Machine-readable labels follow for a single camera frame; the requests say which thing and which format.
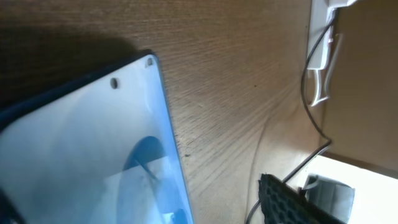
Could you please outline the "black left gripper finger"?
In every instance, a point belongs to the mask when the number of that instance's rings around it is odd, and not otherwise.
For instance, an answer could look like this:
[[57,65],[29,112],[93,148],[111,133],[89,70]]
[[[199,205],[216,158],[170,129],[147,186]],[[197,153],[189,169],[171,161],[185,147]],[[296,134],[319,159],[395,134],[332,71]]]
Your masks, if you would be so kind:
[[343,224],[308,202],[274,175],[261,175],[259,201],[265,224]]

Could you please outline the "blue Samsung Galaxy smartphone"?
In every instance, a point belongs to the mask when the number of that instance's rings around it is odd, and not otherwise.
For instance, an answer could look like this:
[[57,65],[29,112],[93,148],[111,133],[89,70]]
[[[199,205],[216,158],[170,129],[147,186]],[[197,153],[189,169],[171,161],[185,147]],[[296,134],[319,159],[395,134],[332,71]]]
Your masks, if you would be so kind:
[[1,111],[2,223],[193,223],[157,56]]

